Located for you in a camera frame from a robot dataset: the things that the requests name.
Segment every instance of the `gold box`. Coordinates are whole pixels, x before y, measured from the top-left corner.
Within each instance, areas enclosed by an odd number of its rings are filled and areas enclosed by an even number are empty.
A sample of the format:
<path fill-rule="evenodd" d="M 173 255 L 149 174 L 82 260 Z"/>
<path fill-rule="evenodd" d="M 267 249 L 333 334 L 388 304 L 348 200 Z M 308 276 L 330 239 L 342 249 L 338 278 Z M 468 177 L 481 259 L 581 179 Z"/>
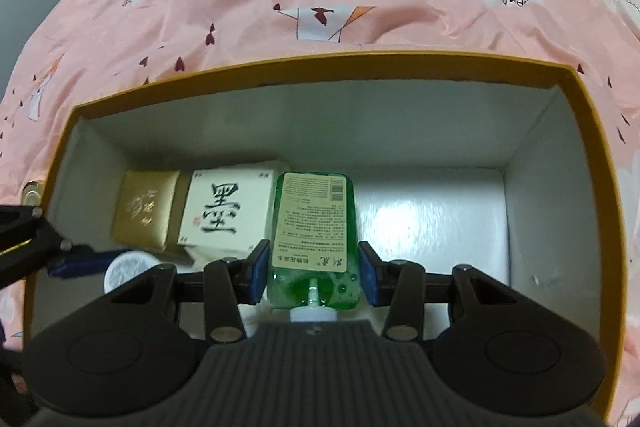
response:
<path fill-rule="evenodd" d="M 181 253 L 177 244 L 190 177 L 178 171 L 127 171 L 113 219 L 113 240 Z"/>

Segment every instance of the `pink bedsheet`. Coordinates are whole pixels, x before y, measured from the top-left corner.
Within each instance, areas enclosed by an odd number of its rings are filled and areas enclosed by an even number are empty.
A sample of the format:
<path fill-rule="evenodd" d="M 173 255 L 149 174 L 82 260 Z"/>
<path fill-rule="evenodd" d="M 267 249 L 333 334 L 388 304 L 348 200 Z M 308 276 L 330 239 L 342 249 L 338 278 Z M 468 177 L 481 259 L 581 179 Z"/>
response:
<path fill-rule="evenodd" d="M 80 103 L 224 64 L 325 52 L 450 48 L 577 68 L 607 130 L 630 277 L 609 421 L 640 413 L 640 0 L 62 0 L 25 45 L 0 105 L 0 203 L 44 179 Z M 20 346 L 22 286 L 0 293 Z"/>

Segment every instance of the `plastic bottle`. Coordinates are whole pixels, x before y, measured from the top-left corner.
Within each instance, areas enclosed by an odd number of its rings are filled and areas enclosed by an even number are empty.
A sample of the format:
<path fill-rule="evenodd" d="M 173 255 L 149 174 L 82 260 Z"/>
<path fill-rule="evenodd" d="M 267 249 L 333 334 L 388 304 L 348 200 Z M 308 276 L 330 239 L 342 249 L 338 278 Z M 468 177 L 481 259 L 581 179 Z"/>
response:
<path fill-rule="evenodd" d="M 343 174 L 287 172 L 278 179 L 273 216 L 271 306 L 309 305 L 316 280 L 321 306 L 355 308 L 361 289 L 351 181 Z"/>

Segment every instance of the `white round lid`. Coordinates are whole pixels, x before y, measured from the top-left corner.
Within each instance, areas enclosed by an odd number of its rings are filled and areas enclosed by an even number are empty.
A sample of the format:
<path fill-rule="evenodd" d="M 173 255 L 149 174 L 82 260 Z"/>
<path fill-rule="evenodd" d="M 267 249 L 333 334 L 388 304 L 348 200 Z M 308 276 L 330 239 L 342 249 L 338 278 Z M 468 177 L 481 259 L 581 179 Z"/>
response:
<path fill-rule="evenodd" d="M 338 311 L 327 306 L 299 306 L 289 311 L 291 322 L 335 322 Z"/>
<path fill-rule="evenodd" d="M 109 293 L 158 264 L 161 261 L 142 250 L 121 253 L 111 261 L 104 274 L 104 292 Z"/>

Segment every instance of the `barcode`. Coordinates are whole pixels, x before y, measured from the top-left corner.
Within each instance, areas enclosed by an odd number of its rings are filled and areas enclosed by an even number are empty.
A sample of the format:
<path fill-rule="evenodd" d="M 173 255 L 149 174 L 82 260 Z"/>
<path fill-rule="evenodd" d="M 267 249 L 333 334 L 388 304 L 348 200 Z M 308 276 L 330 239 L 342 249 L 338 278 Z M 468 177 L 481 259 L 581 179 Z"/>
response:
<path fill-rule="evenodd" d="M 331 200 L 342 201 L 344 199 L 344 184 L 342 182 L 333 182 L 331 184 Z"/>

